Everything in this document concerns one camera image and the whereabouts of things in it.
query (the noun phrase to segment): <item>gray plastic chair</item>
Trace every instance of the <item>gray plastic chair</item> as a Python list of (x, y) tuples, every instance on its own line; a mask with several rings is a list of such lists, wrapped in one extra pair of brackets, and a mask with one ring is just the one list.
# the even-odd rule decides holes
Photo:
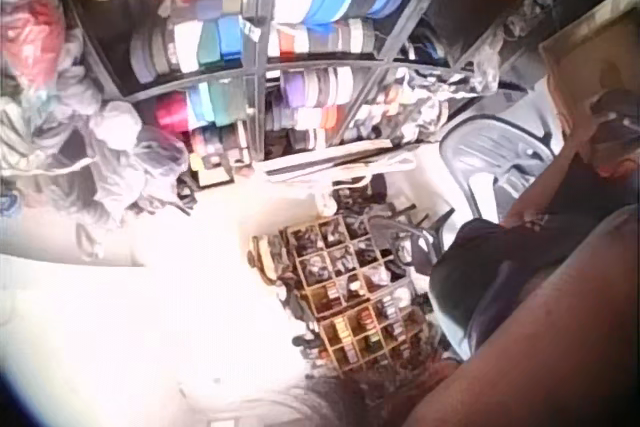
[(442, 138), (440, 155), (474, 217), (482, 215), (469, 179), (481, 172), (495, 177), (493, 190), (501, 220), (515, 199), (553, 160), (550, 140), (550, 132), (537, 137), (500, 117), (476, 115), (460, 122)]

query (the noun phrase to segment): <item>plastic bag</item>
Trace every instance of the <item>plastic bag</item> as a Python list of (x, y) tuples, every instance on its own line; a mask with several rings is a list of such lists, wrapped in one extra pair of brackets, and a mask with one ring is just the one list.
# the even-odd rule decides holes
[(142, 121), (127, 102), (109, 102), (89, 121), (95, 136), (115, 150), (131, 152), (138, 141)]
[(473, 59), (471, 86), (479, 95), (490, 95), (498, 90), (500, 81), (500, 48), (504, 41), (502, 29), (498, 29), (478, 51)]
[(59, 0), (2, 0), (2, 54), (30, 95), (55, 86), (65, 21)]

